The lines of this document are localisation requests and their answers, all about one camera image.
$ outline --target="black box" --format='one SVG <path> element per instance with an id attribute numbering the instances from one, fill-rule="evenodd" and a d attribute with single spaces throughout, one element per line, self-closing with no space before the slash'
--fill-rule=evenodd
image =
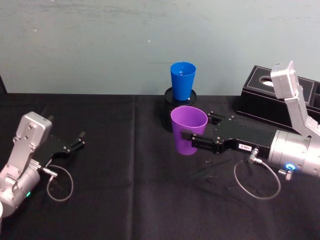
<path id="1" fill-rule="evenodd" d="M 254 66 L 245 82 L 237 114 L 262 121 L 282 129 L 292 129 L 287 105 L 277 99 L 271 81 L 271 69 Z M 298 76 L 310 117 L 320 122 L 320 82 Z"/>

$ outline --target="blue cup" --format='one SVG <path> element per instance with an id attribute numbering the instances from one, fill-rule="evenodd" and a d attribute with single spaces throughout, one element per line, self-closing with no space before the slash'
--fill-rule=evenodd
<path id="1" fill-rule="evenodd" d="M 176 62 L 171 66 L 170 71 L 174 99 L 188 100 L 194 84 L 196 66 L 189 62 Z"/>

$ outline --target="plastic cup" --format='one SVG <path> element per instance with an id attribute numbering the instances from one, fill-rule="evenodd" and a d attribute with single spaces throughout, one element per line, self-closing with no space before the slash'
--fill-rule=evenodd
<path id="1" fill-rule="evenodd" d="M 176 62 L 171 68 L 173 97 L 178 101 L 190 98 L 196 75 L 196 66 L 189 62 Z"/>
<path id="2" fill-rule="evenodd" d="M 192 147 L 190 140 L 181 137 L 181 130 L 190 130 L 195 134 L 203 134 L 208 122 L 207 115 L 193 106 L 179 106 L 171 112 L 172 131 L 175 148 L 182 155 L 192 155 L 198 149 Z"/>

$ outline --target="wall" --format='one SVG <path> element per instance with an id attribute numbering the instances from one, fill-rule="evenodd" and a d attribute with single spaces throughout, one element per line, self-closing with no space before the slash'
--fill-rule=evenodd
<path id="1" fill-rule="evenodd" d="M 200 95 L 239 95 L 254 65 L 319 78 L 316 0 L 2 0 L 10 93 L 163 94 L 173 62 Z"/>

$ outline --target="purple cup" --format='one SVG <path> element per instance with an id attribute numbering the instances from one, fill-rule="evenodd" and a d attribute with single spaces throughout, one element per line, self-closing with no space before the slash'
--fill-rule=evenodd
<path id="1" fill-rule="evenodd" d="M 203 134 L 208 122 L 207 115 L 193 106 L 179 106 L 171 112 L 172 131 L 175 148 L 182 155 L 192 155 L 197 148 L 191 146 L 191 141 L 181 137 L 181 130 L 190 130 L 195 134 Z"/>

